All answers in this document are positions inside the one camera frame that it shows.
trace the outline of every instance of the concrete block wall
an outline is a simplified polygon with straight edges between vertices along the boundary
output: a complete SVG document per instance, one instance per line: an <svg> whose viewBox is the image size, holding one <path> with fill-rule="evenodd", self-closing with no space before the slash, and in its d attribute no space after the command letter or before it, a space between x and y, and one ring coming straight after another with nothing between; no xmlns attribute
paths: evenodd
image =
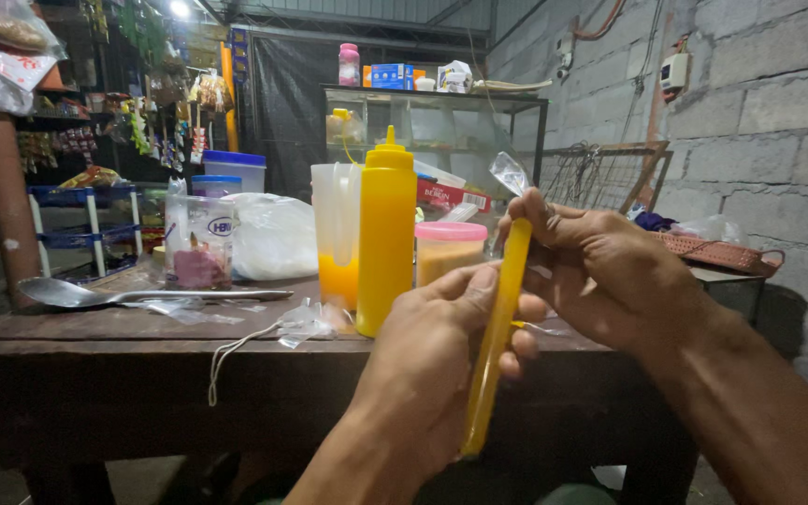
<svg viewBox="0 0 808 505"><path fill-rule="evenodd" d="M669 140L674 155L657 212L688 220L721 211L753 247L784 250L787 263L760 307L769 318L762 326L795 333L808 353L808 0L663 5L654 23L657 0L627 0L605 35L577 42L570 75L557 81L553 44L576 15L583 29L597 29L612 1L548 0L527 21L532 28L520 27L489 56L490 78L555 80L543 92L551 100L545 148ZM666 106L654 96L656 71L689 32L690 85ZM639 74L645 86L632 109Z"/></svg>

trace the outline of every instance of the brown woven basket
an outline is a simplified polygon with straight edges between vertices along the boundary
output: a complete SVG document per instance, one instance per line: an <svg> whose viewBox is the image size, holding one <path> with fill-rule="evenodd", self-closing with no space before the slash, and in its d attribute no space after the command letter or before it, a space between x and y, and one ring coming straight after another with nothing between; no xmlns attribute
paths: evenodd
<svg viewBox="0 0 808 505"><path fill-rule="evenodd" d="M660 232L652 233L663 242L667 249L678 254L680 258L702 261L767 279L775 275L775 272L785 262L785 252L780 249L757 251L718 240L704 240ZM763 258L763 254L768 253L778 254L781 258Z"/></svg>

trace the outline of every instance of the blue shelf rack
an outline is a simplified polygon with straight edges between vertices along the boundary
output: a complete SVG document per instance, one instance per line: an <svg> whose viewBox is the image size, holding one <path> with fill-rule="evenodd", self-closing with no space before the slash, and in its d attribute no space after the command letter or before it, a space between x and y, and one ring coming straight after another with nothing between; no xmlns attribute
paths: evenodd
<svg viewBox="0 0 808 505"><path fill-rule="evenodd" d="M135 237L137 257L142 253L142 231L139 227L139 207L134 185L92 188L28 186L27 198L33 214L33 227L36 229L36 242L39 246L43 277L52 276L48 249L93 249L94 267L99 274L98 277L83 280L72 279L73 282L89 282L108 275L108 270L105 268L104 245L116 244ZM99 226L98 206L107 206L113 201L126 199L129 199L133 210L133 222ZM44 207L85 208L89 222L46 232L42 226L42 215L39 211Z"/></svg>

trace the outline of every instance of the pink bottle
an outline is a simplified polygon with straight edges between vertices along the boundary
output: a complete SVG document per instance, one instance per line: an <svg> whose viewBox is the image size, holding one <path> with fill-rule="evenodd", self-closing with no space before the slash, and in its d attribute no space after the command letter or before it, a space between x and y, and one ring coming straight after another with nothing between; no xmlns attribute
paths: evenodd
<svg viewBox="0 0 808 505"><path fill-rule="evenodd" d="M360 86L360 54L354 44L342 44L339 51L339 84Z"/></svg>

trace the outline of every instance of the metal spoon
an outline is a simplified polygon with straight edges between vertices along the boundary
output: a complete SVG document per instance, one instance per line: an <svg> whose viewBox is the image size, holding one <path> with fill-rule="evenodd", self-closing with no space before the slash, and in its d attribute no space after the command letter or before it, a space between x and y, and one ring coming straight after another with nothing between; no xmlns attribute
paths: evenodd
<svg viewBox="0 0 808 505"><path fill-rule="evenodd" d="M294 291L128 291L126 293L96 293L70 282L48 277L34 277L18 283L18 289L30 298L44 304L68 308L102 304L119 304L142 300L164 300L199 297L208 300L256 299L284 300Z"/></svg>

